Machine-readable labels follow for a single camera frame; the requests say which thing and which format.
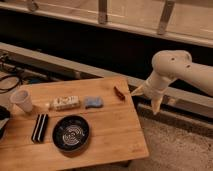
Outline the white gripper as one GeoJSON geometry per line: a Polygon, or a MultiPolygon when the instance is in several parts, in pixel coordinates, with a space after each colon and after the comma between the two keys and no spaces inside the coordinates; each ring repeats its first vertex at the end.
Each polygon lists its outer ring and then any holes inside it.
{"type": "Polygon", "coordinates": [[[139,86],[131,92],[132,96],[140,96],[145,94],[151,99],[151,106],[153,114],[156,115],[160,111],[162,103],[162,97],[166,89],[171,83],[175,81],[175,78],[159,75],[153,71],[151,75],[143,82],[143,86],[139,86]]]}

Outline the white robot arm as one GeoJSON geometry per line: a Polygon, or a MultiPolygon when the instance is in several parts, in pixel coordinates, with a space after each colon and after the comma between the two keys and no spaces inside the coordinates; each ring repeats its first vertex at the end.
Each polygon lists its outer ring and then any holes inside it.
{"type": "Polygon", "coordinates": [[[185,50],[162,50],[152,58],[153,71],[132,96],[145,95],[151,100],[153,114],[160,111],[164,94],[177,79],[213,96],[213,67],[194,63],[185,50]]]}

